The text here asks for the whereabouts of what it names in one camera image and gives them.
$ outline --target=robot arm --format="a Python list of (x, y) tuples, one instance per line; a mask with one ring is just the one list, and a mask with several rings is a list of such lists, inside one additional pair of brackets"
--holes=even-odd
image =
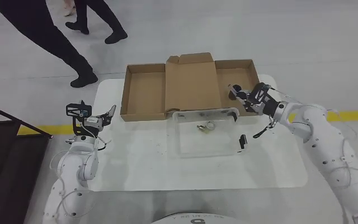
[[(58, 163), (58, 180), (54, 183), (45, 206), (44, 224), (78, 223), (79, 218), (85, 215), (84, 208), (90, 193), (87, 180), (95, 178), (98, 168), (98, 133), (111, 123), (115, 109), (116, 105), (105, 114), (92, 116), (92, 107), (85, 105), (83, 101), (67, 105), (66, 112), (73, 117), (76, 136), (66, 141), (71, 147)], [(76, 120), (80, 122), (80, 126), (77, 126)]]
[[(353, 215), (358, 216), (358, 158), (341, 131), (327, 121), (327, 110), (319, 105), (303, 105), (286, 101), (277, 102), (269, 94), (270, 85), (259, 83), (252, 92), (234, 85), (231, 99), (238, 99), (249, 112), (265, 114), (270, 124), (254, 136), (258, 138), (276, 123), (286, 126), (303, 139), (304, 148), (319, 172), (326, 179), (338, 200)], [(292, 123), (289, 115), (297, 110)]]

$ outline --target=clear plastic container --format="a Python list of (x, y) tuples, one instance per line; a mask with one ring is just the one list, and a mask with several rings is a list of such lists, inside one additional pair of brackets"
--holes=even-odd
[(235, 155), (241, 150), (235, 128), (238, 115), (237, 108), (174, 112), (170, 136), (175, 154), (182, 158)]

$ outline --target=white table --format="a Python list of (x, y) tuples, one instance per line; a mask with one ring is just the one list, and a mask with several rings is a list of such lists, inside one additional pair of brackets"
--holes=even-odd
[[(262, 82), (276, 87), (271, 76)], [(248, 138), (248, 151), (236, 156), (190, 159), (168, 157), (167, 121), (124, 122), (119, 115), (124, 80), (100, 83), (93, 114), (105, 113), (117, 105), (112, 124), (100, 136), (109, 141), (98, 152), (96, 178), (89, 181), (94, 191), (193, 190), (291, 188), (304, 186), (307, 172), (295, 137), (282, 125), (259, 139), (252, 136), (269, 122), (266, 116), (238, 119), (237, 128)]]

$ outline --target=open cardboard box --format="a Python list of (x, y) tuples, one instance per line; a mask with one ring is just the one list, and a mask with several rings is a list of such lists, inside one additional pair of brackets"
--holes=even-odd
[(228, 85), (252, 90), (259, 83), (253, 61), (217, 60), (210, 53), (170, 56), (166, 64), (128, 65), (120, 115), (126, 122), (165, 120), (177, 110), (238, 108)]

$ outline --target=concrete floor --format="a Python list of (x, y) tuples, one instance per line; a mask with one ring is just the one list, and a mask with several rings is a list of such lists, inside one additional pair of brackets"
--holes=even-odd
[[(252, 58), (258, 73), (280, 90), (326, 108), (357, 110), (358, 2), (354, 0), (108, 0), (129, 38), (104, 44), (109, 27), (88, 11), (90, 35), (68, 30), (62, 1), (48, 5), (58, 28), (93, 65), (100, 80), (123, 78), (126, 64), (165, 62), (170, 55), (211, 52), (214, 59)], [(69, 86), (76, 73), (0, 16), (0, 108), (33, 125), (70, 124), (64, 108), (93, 104), (98, 84)], [(47, 151), (26, 223), (39, 223), (55, 181), (52, 156), (68, 145), (56, 136)], [(96, 193), (82, 223), (149, 223), (164, 215), (201, 210), (250, 223), (342, 223), (337, 199), (303, 159), (303, 188), (190, 192)]]

